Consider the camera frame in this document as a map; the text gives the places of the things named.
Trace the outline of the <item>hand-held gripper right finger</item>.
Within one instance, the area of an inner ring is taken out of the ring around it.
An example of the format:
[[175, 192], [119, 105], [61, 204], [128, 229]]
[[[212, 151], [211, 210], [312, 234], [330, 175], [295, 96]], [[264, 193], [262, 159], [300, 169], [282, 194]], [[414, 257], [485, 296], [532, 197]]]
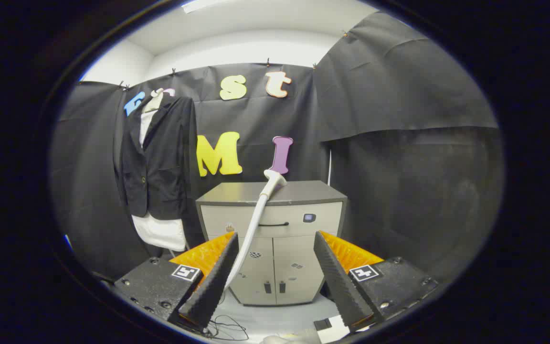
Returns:
[[405, 258], [383, 259], [324, 231], [315, 234], [314, 253], [351, 332], [410, 311], [439, 285]]

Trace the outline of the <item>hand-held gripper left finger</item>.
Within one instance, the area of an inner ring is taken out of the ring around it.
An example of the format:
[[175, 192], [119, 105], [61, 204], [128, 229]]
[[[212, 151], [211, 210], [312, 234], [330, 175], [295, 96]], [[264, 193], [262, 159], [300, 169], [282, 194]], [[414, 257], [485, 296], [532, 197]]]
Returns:
[[229, 232], [166, 260], [152, 257], [115, 281], [114, 292], [144, 312], [201, 333], [215, 312], [239, 253]]

